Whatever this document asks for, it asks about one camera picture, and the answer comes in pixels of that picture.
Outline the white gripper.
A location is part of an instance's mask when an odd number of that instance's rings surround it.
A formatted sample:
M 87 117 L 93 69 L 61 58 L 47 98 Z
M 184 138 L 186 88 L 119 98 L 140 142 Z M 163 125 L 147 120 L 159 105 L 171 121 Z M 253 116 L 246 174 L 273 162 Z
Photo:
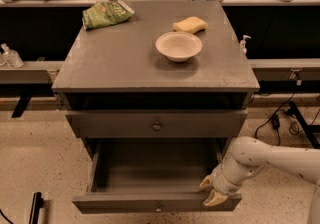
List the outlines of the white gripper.
M 199 185 L 200 191 L 211 190 L 209 196 L 203 202 L 203 205 L 206 207 L 214 207 L 225 202 L 228 199 L 227 195 L 234 194 L 239 189 L 239 185 L 232 183 L 226 178 L 221 165 L 215 167 L 212 173 L 207 175 Z

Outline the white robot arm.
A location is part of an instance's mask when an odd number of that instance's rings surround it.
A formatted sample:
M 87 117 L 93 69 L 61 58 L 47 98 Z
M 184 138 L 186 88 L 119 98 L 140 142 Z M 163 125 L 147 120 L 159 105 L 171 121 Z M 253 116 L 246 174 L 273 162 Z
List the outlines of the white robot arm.
M 210 191 L 203 205 L 224 203 L 245 180 L 267 166 L 315 185 L 307 224 L 320 224 L 320 150 L 274 146 L 248 136 L 234 138 L 222 162 L 199 185 L 201 191 Z

